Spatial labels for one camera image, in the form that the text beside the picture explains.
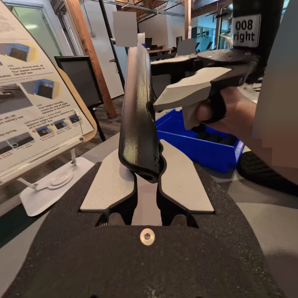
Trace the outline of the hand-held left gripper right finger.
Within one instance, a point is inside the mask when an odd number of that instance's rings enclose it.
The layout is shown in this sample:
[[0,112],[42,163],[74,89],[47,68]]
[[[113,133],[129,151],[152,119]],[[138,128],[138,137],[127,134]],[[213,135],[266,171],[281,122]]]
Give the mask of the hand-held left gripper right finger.
[[159,143],[163,169],[158,179],[156,203],[161,218],[213,214],[214,208],[191,159],[167,141]]

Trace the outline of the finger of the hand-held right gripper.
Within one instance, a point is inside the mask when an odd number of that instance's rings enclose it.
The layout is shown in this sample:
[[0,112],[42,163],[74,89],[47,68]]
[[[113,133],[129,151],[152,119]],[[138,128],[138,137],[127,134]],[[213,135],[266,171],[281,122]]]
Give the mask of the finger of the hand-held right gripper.
[[168,85],[153,104],[155,111],[188,107],[209,99],[213,113],[225,113],[219,94],[220,81],[227,79],[232,66],[204,67],[194,75]]

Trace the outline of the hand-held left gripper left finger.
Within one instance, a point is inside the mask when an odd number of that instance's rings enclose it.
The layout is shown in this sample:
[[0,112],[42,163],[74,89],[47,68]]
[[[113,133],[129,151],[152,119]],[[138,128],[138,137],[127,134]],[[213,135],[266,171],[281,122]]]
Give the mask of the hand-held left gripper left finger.
[[101,163],[80,211],[98,212],[106,217],[119,213],[123,219],[132,219],[137,202],[137,177],[120,162],[116,149]]

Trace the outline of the black remote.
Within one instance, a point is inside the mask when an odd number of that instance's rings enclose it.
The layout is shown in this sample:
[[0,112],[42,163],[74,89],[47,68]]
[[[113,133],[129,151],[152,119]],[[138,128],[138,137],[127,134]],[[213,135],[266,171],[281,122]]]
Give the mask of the black remote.
[[150,57],[146,48],[137,44],[128,50],[118,156],[126,168],[151,184],[158,183],[163,168],[155,99]]

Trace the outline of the person's right hand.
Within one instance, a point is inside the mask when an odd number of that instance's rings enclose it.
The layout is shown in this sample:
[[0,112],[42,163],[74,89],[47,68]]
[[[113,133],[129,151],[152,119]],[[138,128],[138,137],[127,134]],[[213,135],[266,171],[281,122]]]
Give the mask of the person's right hand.
[[253,145],[258,143],[252,139],[256,103],[245,97],[236,87],[227,87],[220,93],[226,106],[225,117],[207,125],[215,130],[233,134],[252,149]]

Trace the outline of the blue plastic bin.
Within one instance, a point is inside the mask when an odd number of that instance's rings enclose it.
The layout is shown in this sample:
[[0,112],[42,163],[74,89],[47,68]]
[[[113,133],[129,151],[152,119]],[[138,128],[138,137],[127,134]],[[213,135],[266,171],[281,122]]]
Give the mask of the blue plastic bin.
[[210,127],[204,131],[186,130],[182,110],[170,110],[156,120],[159,140],[165,140],[194,163],[221,173],[235,170],[244,143],[235,136]]

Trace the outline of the white stand base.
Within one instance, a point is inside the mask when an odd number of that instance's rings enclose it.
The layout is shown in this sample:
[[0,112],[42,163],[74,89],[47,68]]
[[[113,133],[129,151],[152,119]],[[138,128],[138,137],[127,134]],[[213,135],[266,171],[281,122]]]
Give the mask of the white stand base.
[[36,188],[25,188],[20,196],[21,203],[29,217],[34,217],[56,203],[95,164],[83,157],[75,163],[68,162],[35,184]]

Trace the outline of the instruction sheet on stand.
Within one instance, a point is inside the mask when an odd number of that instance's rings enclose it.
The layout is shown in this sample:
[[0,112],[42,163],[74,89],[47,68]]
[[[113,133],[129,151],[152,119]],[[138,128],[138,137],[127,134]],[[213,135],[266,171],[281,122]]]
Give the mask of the instruction sheet on stand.
[[[37,78],[50,75],[58,83],[54,99],[39,99],[30,95],[21,85],[22,80],[13,82],[31,106],[13,108],[1,114],[1,187],[16,181],[35,168],[79,147],[91,140],[96,125],[91,113],[64,71],[52,65],[53,71],[38,73]],[[82,119],[84,141],[79,141],[80,126],[72,125],[70,116],[76,117],[73,109],[79,111]]]

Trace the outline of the black mat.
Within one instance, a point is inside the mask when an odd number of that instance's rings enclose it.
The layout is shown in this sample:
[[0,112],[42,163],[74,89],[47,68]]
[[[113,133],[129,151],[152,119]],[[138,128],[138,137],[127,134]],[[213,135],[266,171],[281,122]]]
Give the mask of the black mat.
[[237,172],[248,181],[258,185],[296,197],[298,196],[297,185],[272,170],[252,151],[244,152],[239,158]]

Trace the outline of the black display on stand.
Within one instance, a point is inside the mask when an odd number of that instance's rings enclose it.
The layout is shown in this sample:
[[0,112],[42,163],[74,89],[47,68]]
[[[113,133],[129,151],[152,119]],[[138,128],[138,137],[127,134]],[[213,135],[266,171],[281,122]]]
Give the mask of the black display on stand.
[[117,47],[116,41],[113,38],[111,27],[108,21],[108,16],[106,13],[106,8],[103,0],[99,0],[99,5],[101,8],[102,16],[105,22],[107,34],[109,37],[111,49],[113,51],[114,60],[116,63],[117,71],[121,80],[123,91],[125,91],[125,79],[126,79],[126,68],[127,68],[127,58],[128,58],[128,49],[126,47]]
[[55,61],[69,77],[85,105],[91,109],[103,104],[89,56],[55,56]]

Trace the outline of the wooden pillar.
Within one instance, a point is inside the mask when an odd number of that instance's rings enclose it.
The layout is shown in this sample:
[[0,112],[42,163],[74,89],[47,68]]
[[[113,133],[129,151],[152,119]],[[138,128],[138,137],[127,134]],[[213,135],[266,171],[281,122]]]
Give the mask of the wooden pillar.
[[91,39],[91,35],[88,31],[87,23],[85,21],[80,3],[78,0],[65,0],[64,2],[73,19],[83,49],[85,53],[90,57],[95,72],[95,77],[103,98],[105,110],[109,115],[109,118],[114,119],[117,117],[117,113],[112,103],[112,99]]

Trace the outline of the printed instruction poster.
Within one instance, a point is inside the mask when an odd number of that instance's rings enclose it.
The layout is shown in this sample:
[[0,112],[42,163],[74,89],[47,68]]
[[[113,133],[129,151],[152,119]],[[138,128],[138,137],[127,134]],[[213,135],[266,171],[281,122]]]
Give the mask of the printed instruction poster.
[[1,179],[94,130],[30,32],[1,1]]

